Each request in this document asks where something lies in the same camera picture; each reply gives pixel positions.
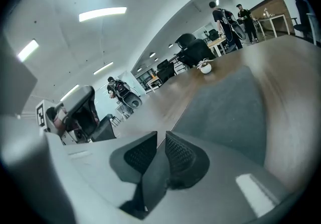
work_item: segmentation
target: gray mat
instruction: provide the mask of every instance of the gray mat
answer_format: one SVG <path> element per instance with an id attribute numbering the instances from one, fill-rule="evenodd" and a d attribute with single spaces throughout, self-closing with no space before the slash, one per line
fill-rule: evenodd
<path id="1" fill-rule="evenodd" d="M 244 66 L 201 87 L 173 131 L 233 148 L 263 165 L 265 110 L 251 70 Z"/>

